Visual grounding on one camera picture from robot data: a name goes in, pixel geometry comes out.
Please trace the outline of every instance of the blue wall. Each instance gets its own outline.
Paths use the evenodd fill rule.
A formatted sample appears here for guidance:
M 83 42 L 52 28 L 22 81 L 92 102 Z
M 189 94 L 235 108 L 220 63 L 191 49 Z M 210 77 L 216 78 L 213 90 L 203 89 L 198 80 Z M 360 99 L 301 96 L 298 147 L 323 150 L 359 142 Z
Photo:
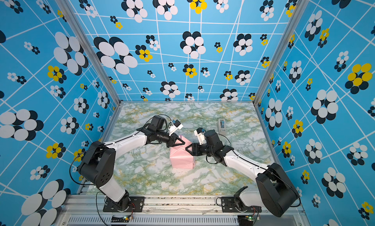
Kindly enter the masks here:
M 69 1 L 125 101 L 249 101 L 298 6 L 298 0 Z M 126 51 L 99 46 L 116 38 Z
M 310 0 L 257 105 L 311 225 L 375 225 L 374 2 Z
M 77 192 L 70 163 L 100 139 L 115 105 L 98 104 L 107 90 L 54 0 L 1 1 L 0 225 L 49 225 Z

